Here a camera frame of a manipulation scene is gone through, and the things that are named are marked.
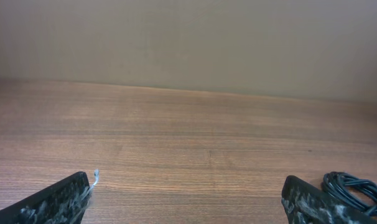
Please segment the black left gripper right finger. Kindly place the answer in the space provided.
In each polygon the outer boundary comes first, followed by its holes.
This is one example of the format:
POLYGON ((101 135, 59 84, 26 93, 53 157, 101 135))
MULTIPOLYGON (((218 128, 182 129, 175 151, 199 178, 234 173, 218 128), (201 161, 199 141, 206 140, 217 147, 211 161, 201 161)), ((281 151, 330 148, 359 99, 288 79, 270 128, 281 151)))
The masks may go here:
POLYGON ((281 195, 290 224, 377 224, 377 219, 294 175, 287 176, 281 195))

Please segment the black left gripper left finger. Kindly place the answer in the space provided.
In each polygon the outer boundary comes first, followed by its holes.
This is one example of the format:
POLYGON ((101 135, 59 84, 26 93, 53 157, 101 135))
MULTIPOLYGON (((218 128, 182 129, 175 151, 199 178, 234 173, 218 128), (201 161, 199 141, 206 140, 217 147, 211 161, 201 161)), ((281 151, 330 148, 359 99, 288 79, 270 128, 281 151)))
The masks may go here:
POLYGON ((80 224, 91 198, 85 172, 76 172, 0 210, 0 224, 80 224))

